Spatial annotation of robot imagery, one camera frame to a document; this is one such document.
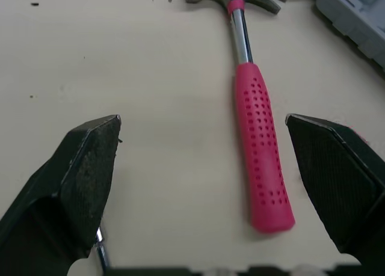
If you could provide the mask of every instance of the pink rubber grip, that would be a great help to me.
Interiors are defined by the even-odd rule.
[[[283,183],[270,99],[258,66],[237,67],[235,94],[250,182],[251,224],[262,233],[289,230],[295,220]]]

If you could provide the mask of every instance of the textured rubber pad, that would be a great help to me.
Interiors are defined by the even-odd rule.
[[[302,181],[329,236],[341,253],[385,272],[385,163],[348,127],[302,115],[289,115],[286,123]]]
[[[0,222],[0,275],[67,275],[88,257],[112,181],[120,117],[71,130]]]

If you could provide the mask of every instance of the pink handle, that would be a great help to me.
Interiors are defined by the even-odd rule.
[[[262,233],[289,230],[295,220],[283,183],[270,99],[258,66],[237,67],[235,94],[250,182],[251,224]]]

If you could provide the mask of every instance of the claw hammer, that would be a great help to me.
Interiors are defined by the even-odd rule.
[[[186,0],[188,3],[200,1]],[[289,230],[295,220],[283,183],[271,103],[260,70],[253,63],[244,16],[245,2],[273,14],[277,14],[280,7],[272,0],[213,1],[227,9],[236,47],[236,111],[249,179],[251,224],[262,233]]]

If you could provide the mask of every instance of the table surface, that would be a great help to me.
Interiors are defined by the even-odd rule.
[[[0,215],[68,130],[120,114],[123,144],[105,209],[114,266],[355,262],[338,253],[306,194],[285,116],[347,124],[385,158],[385,85],[313,6],[289,0],[275,17],[247,6],[297,220],[291,231],[265,237],[245,216],[235,63],[217,4],[0,0]],[[92,254],[69,275],[100,273]]]

